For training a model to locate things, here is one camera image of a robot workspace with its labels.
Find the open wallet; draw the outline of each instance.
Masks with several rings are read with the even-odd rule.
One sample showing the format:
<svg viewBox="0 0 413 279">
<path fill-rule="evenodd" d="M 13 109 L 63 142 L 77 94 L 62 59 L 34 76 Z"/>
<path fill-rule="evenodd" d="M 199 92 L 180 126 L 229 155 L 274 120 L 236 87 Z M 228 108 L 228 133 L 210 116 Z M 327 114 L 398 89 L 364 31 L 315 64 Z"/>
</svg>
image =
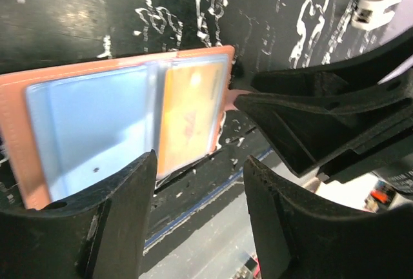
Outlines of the open wallet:
<svg viewBox="0 0 413 279">
<path fill-rule="evenodd" d="M 26 208 L 42 209 L 152 149 L 157 178 L 216 148 L 234 48 L 0 76 L 0 128 Z"/>
</svg>

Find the white plastic part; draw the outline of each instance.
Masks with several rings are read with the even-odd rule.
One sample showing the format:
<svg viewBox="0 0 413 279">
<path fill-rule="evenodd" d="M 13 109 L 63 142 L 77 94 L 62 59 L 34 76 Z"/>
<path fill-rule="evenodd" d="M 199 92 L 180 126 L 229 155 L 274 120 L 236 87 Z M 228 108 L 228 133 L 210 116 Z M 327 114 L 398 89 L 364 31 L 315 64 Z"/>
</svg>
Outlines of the white plastic part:
<svg viewBox="0 0 413 279">
<path fill-rule="evenodd" d="M 359 0 L 351 25 L 362 30 L 373 30 L 389 23 L 395 11 L 391 7 L 401 0 Z"/>
</svg>

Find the blue line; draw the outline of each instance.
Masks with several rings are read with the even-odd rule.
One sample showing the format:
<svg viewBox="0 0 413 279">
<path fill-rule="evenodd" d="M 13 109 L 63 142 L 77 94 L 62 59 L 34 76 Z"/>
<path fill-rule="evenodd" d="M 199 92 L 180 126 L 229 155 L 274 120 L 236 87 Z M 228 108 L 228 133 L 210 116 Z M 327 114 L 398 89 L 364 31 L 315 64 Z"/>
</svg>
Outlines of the blue line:
<svg viewBox="0 0 413 279">
<path fill-rule="evenodd" d="M 266 150 L 264 153 L 262 153 L 257 159 L 260 161 L 263 160 L 268 154 L 272 152 L 272 148 L 269 148 Z M 202 200 L 200 200 L 197 204 L 192 206 L 189 210 L 178 216 L 174 221 L 169 223 L 166 227 L 161 229 L 159 232 L 157 232 L 155 235 L 153 235 L 151 238 L 149 238 L 145 242 L 145 248 L 148 246 L 152 245 L 154 242 L 156 242 L 160 237 L 162 237 L 164 234 L 166 234 L 170 229 L 173 229 L 176 225 L 180 224 L 183 220 L 188 218 L 193 212 L 195 212 L 197 209 L 201 208 L 206 202 L 217 196 L 220 192 L 222 192 L 224 189 L 226 189 L 229 185 L 234 183 L 236 180 L 238 180 L 242 175 L 243 175 L 243 168 L 231 176 L 226 182 L 221 184 L 219 187 L 214 189 L 211 193 L 206 195 Z"/>
</svg>

